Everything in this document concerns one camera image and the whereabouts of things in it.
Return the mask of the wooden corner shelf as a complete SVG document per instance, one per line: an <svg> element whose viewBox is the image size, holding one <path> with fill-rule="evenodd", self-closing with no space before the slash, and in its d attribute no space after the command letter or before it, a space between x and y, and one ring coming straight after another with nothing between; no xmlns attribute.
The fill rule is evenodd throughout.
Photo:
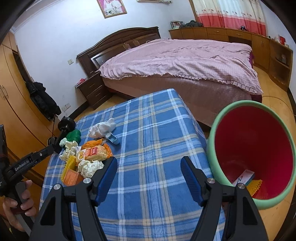
<svg viewBox="0 0 296 241"><path fill-rule="evenodd" d="M292 74L293 51L275 40L269 40L270 61L268 75L285 92Z"/></svg>

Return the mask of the large white paper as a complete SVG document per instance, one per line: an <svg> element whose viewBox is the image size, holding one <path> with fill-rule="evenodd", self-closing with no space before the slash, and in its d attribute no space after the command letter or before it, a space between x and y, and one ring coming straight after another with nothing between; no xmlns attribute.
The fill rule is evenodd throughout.
<svg viewBox="0 0 296 241"><path fill-rule="evenodd" d="M87 160L82 160L79 164L78 164L78 173L80 173L80 175L83 178L92 178L92 176L94 175L94 173L97 170L103 169L104 164L102 163L102 161L87 161Z"/></svg>

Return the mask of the white cloth sock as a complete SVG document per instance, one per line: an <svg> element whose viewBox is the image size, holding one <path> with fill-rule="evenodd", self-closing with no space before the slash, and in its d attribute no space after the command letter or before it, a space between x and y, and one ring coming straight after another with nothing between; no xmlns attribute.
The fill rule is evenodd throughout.
<svg viewBox="0 0 296 241"><path fill-rule="evenodd" d="M111 133L116 128L114 118L110 118L108 121L97 123L90 127L88 136L90 138L103 138L107 133Z"/></svg>

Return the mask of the white paper ball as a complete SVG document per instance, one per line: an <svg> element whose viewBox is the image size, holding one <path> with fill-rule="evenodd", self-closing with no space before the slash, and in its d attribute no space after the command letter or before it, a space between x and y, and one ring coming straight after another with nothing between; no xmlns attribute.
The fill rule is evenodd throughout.
<svg viewBox="0 0 296 241"><path fill-rule="evenodd" d="M59 158L65 162L68 161L70 156L76 156L76 153L81 150L81 147L76 141L68 141L66 138L63 138L59 145L64 149L59 154Z"/></svg>

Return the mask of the floral red white curtain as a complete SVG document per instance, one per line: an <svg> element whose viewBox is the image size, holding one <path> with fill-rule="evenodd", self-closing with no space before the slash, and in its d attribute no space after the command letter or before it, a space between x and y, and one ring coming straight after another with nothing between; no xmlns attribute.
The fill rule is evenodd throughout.
<svg viewBox="0 0 296 241"><path fill-rule="evenodd" d="M266 36L266 24L259 1L193 0L190 1L196 21L204 27L239 30Z"/></svg>

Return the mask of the yellow foam fruit net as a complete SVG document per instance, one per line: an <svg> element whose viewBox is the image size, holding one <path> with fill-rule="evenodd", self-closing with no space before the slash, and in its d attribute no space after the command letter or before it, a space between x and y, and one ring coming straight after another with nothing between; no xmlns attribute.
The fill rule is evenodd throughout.
<svg viewBox="0 0 296 241"><path fill-rule="evenodd" d="M262 185L262 180L251 180L247 185L246 188L250 193L250 196L253 197L256 192L260 189Z"/></svg>

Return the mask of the teal white box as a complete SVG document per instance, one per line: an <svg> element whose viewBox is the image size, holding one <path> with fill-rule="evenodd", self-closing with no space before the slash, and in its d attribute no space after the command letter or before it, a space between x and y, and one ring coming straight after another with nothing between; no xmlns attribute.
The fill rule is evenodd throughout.
<svg viewBox="0 0 296 241"><path fill-rule="evenodd" d="M236 186L238 183L242 183L247 186L254 178L254 172L248 169L244 170L242 174L232 183L233 186Z"/></svg>

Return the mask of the dark wooden nightstand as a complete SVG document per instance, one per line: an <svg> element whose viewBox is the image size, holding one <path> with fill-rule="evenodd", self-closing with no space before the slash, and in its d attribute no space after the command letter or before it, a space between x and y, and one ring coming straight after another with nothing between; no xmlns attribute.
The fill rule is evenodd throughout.
<svg viewBox="0 0 296 241"><path fill-rule="evenodd" d="M80 90L94 110L111 98L111 93L105 86L100 72L76 85L75 88Z"/></svg>

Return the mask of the blue plaid table cloth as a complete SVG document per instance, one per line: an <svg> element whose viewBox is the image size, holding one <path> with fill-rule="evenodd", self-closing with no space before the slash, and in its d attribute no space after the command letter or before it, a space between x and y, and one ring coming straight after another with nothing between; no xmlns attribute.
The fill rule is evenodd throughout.
<svg viewBox="0 0 296 241"><path fill-rule="evenodd" d="M147 94L88 115L76 124L81 141L89 129L114 118L118 145L110 148L118 170L97 214L108 240L189 240L201 215L180 168L188 156L211 177L202 129L173 89Z"/></svg>

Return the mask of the red bin green rim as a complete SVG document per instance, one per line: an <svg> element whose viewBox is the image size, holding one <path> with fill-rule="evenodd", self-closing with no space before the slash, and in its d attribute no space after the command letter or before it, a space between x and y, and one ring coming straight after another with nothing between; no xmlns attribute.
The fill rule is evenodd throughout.
<svg viewBox="0 0 296 241"><path fill-rule="evenodd" d="M295 144L283 120L262 103L241 100L215 118L207 142L213 177L232 186L245 170L262 185L253 199L258 209L283 201L295 183Z"/></svg>

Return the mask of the black jacket hanging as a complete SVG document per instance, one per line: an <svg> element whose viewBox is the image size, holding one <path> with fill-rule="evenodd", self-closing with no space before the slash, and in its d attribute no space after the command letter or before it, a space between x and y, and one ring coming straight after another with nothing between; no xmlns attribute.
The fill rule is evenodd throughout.
<svg viewBox="0 0 296 241"><path fill-rule="evenodd" d="M27 82L26 88L29 92L30 99L43 114L43 116L52 121L55 116L61 114L60 107L56 102L46 93L46 88L39 82Z"/></svg>

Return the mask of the light blue plastic scoop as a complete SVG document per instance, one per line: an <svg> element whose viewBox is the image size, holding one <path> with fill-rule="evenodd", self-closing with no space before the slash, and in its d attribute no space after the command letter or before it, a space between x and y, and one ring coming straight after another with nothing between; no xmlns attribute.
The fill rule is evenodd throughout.
<svg viewBox="0 0 296 241"><path fill-rule="evenodd" d="M112 144L118 145L119 144L119 139L116 137L113 133L108 132L105 134L106 139L108 139Z"/></svg>

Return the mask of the orange paper packet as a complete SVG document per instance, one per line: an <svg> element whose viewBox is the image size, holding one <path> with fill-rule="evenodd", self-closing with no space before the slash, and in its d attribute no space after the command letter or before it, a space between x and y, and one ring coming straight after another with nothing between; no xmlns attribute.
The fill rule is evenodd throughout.
<svg viewBox="0 0 296 241"><path fill-rule="evenodd" d="M76 171L68 169L63 179L63 184L66 186L75 186L83 181L83 177Z"/></svg>

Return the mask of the orange snack bag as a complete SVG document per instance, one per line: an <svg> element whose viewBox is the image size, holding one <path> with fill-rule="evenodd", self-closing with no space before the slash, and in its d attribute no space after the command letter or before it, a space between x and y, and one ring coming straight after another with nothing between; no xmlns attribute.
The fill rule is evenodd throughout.
<svg viewBox="0 0 296 241"><path fill-rule="evenodd" d="M81 161L104 161L112 157L112 150L106 143L105 139L101 138L96 141L88 141L78 148L76 152L76 163Z"/></svg>

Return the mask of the dark wooden headboard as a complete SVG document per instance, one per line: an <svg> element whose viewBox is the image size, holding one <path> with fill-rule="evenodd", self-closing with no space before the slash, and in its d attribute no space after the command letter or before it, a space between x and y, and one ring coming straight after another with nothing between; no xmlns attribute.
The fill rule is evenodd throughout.
<svg viewBox="0 0 296 241"><path fill-rule="evenodd" d="M77 60L87 76L91 77L107 60L160 37L158 27L122 29L108 35L93 47L78 54Z"/></svg>

